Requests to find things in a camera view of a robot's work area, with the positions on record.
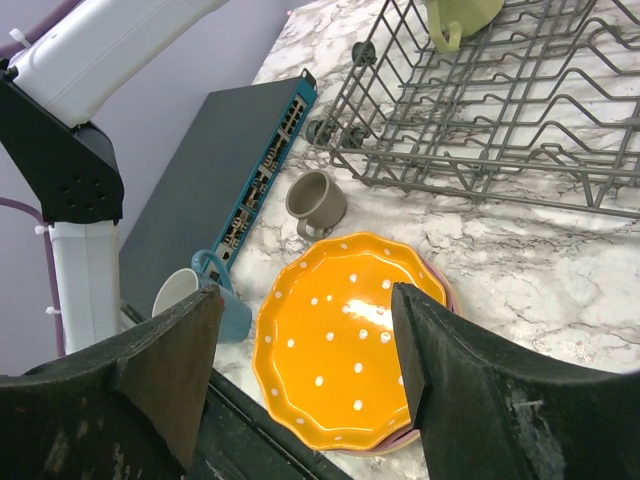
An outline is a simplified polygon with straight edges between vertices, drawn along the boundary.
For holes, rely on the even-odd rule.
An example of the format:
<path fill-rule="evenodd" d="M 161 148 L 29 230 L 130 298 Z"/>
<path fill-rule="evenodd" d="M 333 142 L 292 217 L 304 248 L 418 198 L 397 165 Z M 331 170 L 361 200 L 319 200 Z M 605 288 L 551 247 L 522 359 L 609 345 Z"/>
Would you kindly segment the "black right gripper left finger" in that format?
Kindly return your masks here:
<path fill-rule="evenodd" d="M 222 312 L 220 290 L 205 287 L 121 334 L 2 376 L 2 478 L 185 475 Z"/>

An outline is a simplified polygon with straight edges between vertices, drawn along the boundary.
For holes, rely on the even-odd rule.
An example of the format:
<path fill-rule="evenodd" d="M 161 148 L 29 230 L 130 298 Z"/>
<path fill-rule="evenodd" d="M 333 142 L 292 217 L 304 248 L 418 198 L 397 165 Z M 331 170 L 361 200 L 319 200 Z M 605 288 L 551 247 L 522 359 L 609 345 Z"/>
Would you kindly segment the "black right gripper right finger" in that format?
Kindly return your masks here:
<path fill-rule="evenodd" d="M 536 353 L 422 290 L 392 291 L 412 425 L 433 479 L 635 479 L 639 376 Z"/>

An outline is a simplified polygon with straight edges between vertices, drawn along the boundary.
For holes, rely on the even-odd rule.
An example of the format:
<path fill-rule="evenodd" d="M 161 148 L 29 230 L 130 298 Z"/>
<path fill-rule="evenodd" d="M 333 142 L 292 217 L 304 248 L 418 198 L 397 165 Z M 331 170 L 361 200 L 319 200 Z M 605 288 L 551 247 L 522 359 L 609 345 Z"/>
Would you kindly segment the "pale yellow mug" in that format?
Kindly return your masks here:
<path fill-rule="evenodd" d="M 459 49 L 464 37 L 489 25 L 500 13 L 504 0 L 425 0 L 427 29 L 440 53 Z"/>

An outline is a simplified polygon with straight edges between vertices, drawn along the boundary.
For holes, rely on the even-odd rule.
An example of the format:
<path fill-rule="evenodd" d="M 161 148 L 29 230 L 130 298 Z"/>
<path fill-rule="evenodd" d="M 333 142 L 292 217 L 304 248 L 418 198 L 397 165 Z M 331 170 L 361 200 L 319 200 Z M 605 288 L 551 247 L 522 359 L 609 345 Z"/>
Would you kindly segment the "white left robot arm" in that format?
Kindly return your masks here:
<path fill-rule="evenodd" d="M 113 144 L 93 116 L 218 8 L 216 1 L 82 1 L 1 63 L 1 142 L 41 205 L 65 353 L 120 331 L 124 185 Z"/>

